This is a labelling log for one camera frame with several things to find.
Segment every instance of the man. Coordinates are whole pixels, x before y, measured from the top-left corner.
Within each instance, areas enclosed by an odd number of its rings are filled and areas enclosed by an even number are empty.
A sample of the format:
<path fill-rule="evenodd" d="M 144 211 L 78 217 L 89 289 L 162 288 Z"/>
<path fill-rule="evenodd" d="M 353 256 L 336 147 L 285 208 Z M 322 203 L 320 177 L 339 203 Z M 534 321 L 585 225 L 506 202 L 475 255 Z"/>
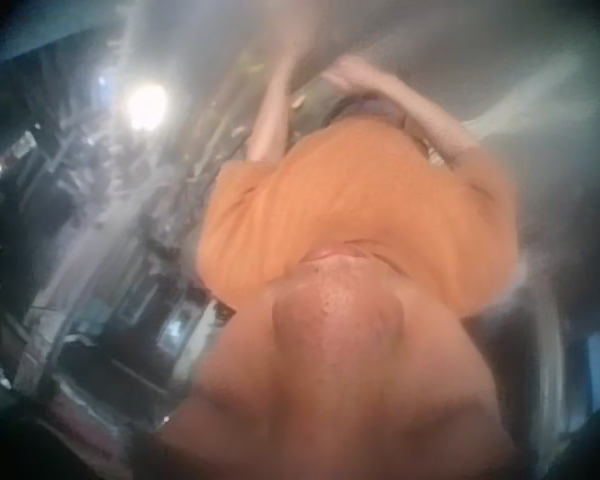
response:
<path fill-rule="evenodd" d="M 384 100 L 285 155 L 296 60 L 219 175 L 197 267 L 236 314 L 162 438 L 198 478 L 493 478 L 514 449 L 462 320 L 513 272 L 512 186 L 456 120 L 355 57 L 326 78 Z"/>

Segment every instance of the hand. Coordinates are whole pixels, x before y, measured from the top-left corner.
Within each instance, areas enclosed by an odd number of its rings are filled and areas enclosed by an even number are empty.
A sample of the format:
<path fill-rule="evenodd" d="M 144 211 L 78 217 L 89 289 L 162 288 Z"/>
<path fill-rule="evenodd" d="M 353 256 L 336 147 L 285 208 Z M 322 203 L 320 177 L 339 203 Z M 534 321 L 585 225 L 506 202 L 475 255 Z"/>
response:
<path fill-rule="evenodd" d="M 345 55 L 323 77 L 347 93 L 381 93 L 391 75 L 361 57 Z"/>
<path fill-rule="evenodd" d="M 273 16 L 273 43 L 277 50 L 277 63 L 297 64 L 313 48 L 316 37 L 317 18 L 311 5 L 269 0 L 269 12 Z"/>

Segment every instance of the orange shirt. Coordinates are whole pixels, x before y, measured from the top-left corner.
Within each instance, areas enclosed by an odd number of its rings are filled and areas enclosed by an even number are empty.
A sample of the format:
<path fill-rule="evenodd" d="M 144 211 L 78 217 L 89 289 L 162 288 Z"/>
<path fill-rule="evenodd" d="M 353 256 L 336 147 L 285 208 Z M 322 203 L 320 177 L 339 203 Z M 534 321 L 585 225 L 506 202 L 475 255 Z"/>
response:
<path fill-rule="evenodd" d="M 517 259 L 513 188 L 479 149 L 450 170 L 379 117 L 345 118 L 280 163 L 229 162 L 217 179 L 198 272 L 238 309 L 310 251 L 350 242 L 427 288 L 458 317 L 507 286 Z"/>

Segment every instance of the ceiling light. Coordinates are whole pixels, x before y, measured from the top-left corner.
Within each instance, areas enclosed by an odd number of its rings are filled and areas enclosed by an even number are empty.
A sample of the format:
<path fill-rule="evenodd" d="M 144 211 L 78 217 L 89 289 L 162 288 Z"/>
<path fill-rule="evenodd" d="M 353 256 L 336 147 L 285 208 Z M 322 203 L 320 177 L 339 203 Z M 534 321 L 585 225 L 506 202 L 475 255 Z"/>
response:
<path fill-rule="evenodd" d="M 143 85 L 130 96 L 127 103 L 131 128 L 155 130 L 167 111 L 167 93 L 160 85 Z"/>

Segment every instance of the raised arm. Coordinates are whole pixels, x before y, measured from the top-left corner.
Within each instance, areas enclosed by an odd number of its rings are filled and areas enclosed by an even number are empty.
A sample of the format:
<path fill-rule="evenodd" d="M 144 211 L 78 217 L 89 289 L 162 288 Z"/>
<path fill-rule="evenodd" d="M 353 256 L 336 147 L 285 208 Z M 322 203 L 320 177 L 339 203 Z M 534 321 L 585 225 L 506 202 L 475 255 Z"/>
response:
<path fill-rule="evenodd" d="M 251 162 L 282 159 L 289 135 L 289 89 L 296 60 L 283 56 L 274 65 L 247 146 Z"/>
<path fill-rule="evenodd" d="M 325 73 L 336 86 L 353 93 L 373 92 L 393 101 L 415 123 L 425 139 L 451 166 L 479 147 L 465 128 L 442 108 L 408 87 L 398 77 L 360 57 L 345 56 Z"/>

